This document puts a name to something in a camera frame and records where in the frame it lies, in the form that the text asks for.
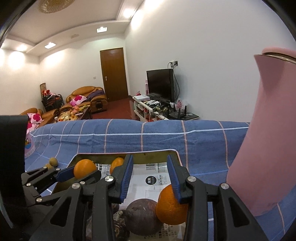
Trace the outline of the orange fruit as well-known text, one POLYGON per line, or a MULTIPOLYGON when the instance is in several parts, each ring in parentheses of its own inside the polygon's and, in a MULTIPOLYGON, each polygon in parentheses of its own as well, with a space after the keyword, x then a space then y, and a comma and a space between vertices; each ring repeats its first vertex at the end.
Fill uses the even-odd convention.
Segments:
POLYGON ((159 194, 156 215, 162 223, 180 225, 187 221, 188 204, 179 204, 171 184, 159 194))
POLYGON ((74 167, 74 177, 81 179, 96 170, 96 165, 90 159, 82 159, 74 167))
POLYGON ((115 158, 115 159, 112 161, 111 165, 110 165, 109 173, 112 174, 113 171, 114 171, 114 169, 115 169, 116 167, 119 167, 119 166, 122 166, 122 165, 123 165, 124 161, 125 161, 125 160, 124 160, 124 158, 122 158, 122 157, 117 157, 117 158, 115 158))

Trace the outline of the brown wooden door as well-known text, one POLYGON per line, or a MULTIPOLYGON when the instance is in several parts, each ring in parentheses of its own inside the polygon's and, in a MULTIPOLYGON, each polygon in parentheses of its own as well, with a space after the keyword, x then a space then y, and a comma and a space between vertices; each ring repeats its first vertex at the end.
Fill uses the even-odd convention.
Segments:
POLYGON ((128 98, 123 48, 101 50, 100 62, 108 101, 128 98))

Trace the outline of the pink floral pillow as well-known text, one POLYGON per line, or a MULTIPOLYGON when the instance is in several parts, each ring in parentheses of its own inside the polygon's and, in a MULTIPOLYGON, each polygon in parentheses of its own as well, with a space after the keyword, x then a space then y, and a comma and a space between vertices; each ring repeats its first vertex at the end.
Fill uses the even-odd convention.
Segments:
POLYGON ((70 104, 71 106, 78 106, 82 102, 86 101, 86 99, 87 98, 83 95, 77 95, 70 101, 70 104))
POLYGON ((27 134, 29 134, 30 132, 34 131, 39 125, 38 124, 32 124, 32 123, 28 123, 27 125, 27 134))
POLYGON ((43 121, 41 115, 38 113, 27 113, 27 116, 29 117, 29 121, 32 124, 40 124, 43 121))

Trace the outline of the brown leather sofa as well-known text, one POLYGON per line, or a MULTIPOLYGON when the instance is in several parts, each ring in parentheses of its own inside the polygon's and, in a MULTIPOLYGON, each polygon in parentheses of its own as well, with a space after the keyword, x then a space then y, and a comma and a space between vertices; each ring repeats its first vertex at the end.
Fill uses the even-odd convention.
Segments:
POLYGON ((55 121, 55 117, 59 114, 59 109, 53 109, 43 113, 41 109, 29 108, 20 115, 27 115, 29 120, 27 124, 28 130, 35 130, 39 127, 51 124, 55 121))

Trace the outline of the round gold ceiling lamp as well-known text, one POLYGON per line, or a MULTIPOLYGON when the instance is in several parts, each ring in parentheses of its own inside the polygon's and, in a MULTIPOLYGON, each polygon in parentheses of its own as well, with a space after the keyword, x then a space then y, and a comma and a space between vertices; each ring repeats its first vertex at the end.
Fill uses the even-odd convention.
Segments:
POLYGON ((56 13, 69 7, 74 1, 75 0, 43 0, 39 1, 38 9, 44 14, 56 13))

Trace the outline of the black rack with clutter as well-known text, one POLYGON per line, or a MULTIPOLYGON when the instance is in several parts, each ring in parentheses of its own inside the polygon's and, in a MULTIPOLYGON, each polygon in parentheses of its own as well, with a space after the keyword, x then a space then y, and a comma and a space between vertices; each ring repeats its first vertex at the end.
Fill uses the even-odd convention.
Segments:
POLYGON ((59 109, 64 105, 61 94, 50 92, 45 83, 40 84, 41 101, 46 112, 59 109))

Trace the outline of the printed paper leaflet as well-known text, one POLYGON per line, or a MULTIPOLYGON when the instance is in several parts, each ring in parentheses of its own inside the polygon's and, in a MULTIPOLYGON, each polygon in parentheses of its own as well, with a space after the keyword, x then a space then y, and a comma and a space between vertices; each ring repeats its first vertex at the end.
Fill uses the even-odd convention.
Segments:
MULTIPOLYGON (((136 164, 133 167, 127 197, 122 204, 112 204, 113 220, 124 219, 121 214, 130 203, 137 199, 151 199, 158 202, 160 192, 170 184, 166 163, 136 164)), ((154 235, 141 236, 130 232, 129 240, 182 240, 185 224, 163 223, 154 235)))

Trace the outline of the dark purple mangosteen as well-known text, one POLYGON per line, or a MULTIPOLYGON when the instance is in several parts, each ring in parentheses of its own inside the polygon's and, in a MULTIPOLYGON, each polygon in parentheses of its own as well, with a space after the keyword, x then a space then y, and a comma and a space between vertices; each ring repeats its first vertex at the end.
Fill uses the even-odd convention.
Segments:
POLYGON ((149 236, 159 232, 163 223, 156 215, 157 202, 151 199, 137 199, 122 211, 126 228, 135 235, 149 236))

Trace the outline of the pink metal tin box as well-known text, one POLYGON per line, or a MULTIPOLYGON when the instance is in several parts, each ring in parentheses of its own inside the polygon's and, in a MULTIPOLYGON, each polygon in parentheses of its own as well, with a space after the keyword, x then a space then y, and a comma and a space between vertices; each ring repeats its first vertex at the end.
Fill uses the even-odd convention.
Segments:
POLYGON ((83 198, 92 200, 92 240, 115 240, 111 205, 121 204, 127 197, 133 171, 133 155, 127 154, 122 166, 100 181, 80 185, 83 198))

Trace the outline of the green kiwi fruit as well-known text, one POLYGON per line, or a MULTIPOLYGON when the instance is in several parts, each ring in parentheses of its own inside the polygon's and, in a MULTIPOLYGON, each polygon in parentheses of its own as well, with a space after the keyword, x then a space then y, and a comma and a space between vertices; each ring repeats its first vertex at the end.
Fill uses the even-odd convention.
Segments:
POLYGON ((45 167, 47 167, 48 169, 53 169, 53 166, 52 166, 50 163, 47 163, 47 164, 45 165, 45 167))
POLYGON ((58 160, 57 160, 56 158, 54 158, 54 157, 51 157, 51 158, 49 159, 49 164, 50 164, 51 166, 53 166, 53 167, 58 167, 58 165, 59 165, 58 160))

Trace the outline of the pink electric kettle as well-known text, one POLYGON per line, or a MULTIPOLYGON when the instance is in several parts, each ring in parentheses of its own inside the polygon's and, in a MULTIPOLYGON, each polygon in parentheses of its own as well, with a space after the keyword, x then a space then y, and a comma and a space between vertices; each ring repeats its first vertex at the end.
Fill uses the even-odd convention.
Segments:
POLYGON ((295 51, 267 47, 254 58, 257 101, 226 182, 260 216, 295 187, 295 51))

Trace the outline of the cluttered coffee table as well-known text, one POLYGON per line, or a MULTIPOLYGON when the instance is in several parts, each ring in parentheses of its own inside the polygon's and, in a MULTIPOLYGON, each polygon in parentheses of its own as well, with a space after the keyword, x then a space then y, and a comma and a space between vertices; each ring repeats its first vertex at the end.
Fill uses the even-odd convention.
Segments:
POLYGON ((90 105, 83 105, 81 107, 73 106, 60 112, 60 115, 56 117, 56 122, 62 121, 79 121, 79 120, 91 120, 92 113, 90 105))

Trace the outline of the blue plaid tablecloth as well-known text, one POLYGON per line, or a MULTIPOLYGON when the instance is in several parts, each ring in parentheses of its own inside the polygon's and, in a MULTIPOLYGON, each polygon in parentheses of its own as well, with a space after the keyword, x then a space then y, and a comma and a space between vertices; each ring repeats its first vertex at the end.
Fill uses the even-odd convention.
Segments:
POLYGON ((250 124, 216 120, 97 119, 63 121, 29 134, 33 153, 25 170, 43 167, 51 157, 66 168, 76 154, 174 149, 189 173, 205 183, 226 181, 250 124))

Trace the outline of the white tv stand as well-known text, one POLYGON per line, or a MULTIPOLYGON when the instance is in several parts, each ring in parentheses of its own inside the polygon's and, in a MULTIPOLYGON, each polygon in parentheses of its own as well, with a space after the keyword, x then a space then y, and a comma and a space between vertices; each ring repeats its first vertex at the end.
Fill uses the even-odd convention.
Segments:
POLYGON ((200 117, 187 111, 184 108, 177 107, 174 103, 167 102, 165 99, 153 100, 147 95, 136 95, 132 97, 134 113, 143 122, 152 122, 159 120, 198 120, 200 117))

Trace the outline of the black television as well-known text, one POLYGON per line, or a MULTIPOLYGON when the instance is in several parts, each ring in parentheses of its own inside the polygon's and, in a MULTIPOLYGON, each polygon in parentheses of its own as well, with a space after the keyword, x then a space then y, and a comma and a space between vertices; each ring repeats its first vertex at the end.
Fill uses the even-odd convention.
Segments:
POLYGON ((159 96, 170 102, 175 100, 175 88, 172 69, 157 69, 147 71, 149 95, 159 96))

